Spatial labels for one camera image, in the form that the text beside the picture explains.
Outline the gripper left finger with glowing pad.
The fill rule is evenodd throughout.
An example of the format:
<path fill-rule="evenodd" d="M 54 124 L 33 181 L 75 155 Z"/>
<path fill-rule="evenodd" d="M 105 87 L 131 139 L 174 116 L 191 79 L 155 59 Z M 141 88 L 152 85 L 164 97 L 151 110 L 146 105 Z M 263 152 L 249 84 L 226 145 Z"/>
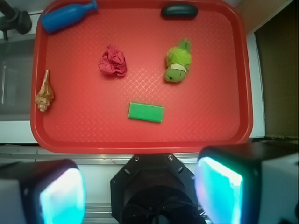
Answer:
<path fill-rule="evenodd" d="M 2 224 L 81 224 L 85 206 L 84 175 L 70 159 L 0 167 Z"/>

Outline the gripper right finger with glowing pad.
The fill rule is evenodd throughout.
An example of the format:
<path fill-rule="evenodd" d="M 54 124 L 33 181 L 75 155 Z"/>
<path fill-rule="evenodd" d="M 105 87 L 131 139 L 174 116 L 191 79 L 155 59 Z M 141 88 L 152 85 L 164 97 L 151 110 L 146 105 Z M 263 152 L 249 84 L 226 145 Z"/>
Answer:
<path fill-rule="evenodd" d="M 213 224 L 296 224 L 299 146 L 278 140 L 207 146 L 194 187 Z"/>

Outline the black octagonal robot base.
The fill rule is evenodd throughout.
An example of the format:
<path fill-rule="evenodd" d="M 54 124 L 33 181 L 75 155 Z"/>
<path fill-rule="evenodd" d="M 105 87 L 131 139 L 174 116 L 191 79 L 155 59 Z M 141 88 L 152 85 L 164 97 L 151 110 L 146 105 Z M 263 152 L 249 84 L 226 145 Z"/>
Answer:
<path fill-rule="evenodd" d="M 173 154 L 135 154 L 110 181 L 120 224 L 205 224 L 194 174 Z"/>

